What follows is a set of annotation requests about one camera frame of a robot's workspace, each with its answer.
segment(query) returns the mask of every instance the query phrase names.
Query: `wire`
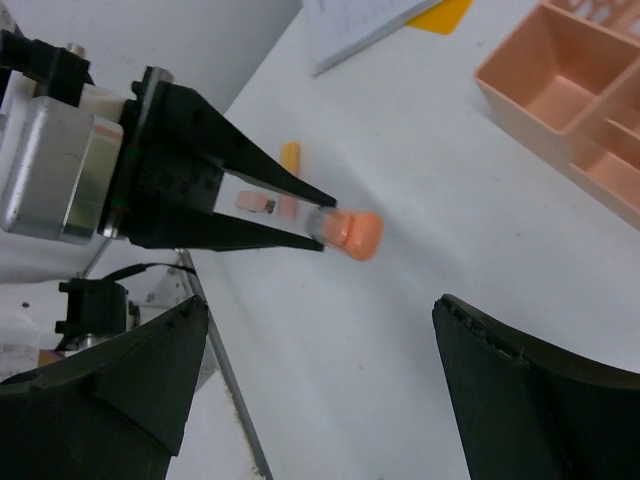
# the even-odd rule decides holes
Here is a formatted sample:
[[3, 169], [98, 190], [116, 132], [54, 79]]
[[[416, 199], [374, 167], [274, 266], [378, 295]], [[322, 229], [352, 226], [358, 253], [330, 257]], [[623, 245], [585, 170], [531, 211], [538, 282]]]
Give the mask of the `wire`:
[[124, 280], [125, 278], [132, 277], [134, 275], [138, 275], [139, 273], [146, 272], [151, 267], [171, 267], [176, 270], [182, 270], [183, 272], [190, 273], [191, 275], [198, 274], [191, 267], [185, 267], [184, 265], [171, 265], [170, 263], [138, 263], [136, 265], [131, 265], [129, 267], [121, 268], [120, 270], [116, 270], [113, 273], [110, 273], [103, 280], [111, 280], [113, 282], [117, 282], [118, 280]]

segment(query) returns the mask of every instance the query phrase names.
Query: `white table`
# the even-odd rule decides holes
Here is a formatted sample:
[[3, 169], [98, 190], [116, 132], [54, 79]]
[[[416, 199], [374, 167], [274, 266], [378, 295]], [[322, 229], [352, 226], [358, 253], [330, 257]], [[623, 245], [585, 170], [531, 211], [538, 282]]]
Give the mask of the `white table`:
[[193, 254], [275, 478], [468, 478], [431, 321], [444, 293], [640, 371], [640, 234], [502, 132], [472, 81], [533, 4], [476, 0], [450, 36], [404, 28], [315, 79], [299, 16], [229, 110], [386, 219], [366, 264]]

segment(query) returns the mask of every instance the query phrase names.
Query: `robotic arm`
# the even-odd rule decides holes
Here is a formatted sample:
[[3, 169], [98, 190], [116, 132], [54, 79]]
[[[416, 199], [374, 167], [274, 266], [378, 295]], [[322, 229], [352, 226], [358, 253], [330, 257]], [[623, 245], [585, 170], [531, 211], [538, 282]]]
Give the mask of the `robotic arm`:
[[2, 103], [0, 164], [11, 174], [0, 227], [85, 244], [94, 234], [145, 248], [215, 251], [316, 240], [214, 213], [225, 174], [321, 207], [336, 200], [287, 172], [197, 92], [147, 67], [135, 100], [91, 83], [82, 49], [0, 32], [12, 70]]

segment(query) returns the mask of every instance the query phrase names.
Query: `yellow paper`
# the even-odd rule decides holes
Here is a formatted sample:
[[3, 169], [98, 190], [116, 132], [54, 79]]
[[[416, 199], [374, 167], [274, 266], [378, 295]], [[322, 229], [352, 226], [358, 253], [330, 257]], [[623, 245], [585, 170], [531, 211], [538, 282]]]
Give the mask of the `yellow paper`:
[[429, 32], [449, 35], [462, 20], [473, 0], [444, 0], [410, 20], [407, 25]]

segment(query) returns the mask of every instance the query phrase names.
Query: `yellow object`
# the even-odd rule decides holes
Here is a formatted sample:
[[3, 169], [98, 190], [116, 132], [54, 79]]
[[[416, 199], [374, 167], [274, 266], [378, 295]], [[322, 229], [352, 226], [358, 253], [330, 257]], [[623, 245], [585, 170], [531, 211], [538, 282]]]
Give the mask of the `yellow object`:
[[429, 32], [449, 35], [456, 29], [473, 0], [444, 0], [410, 20], [407, 25]]
[[300, 144], [285, 143], [280, 147], [280, 165], [296, 177], [300, 175]]

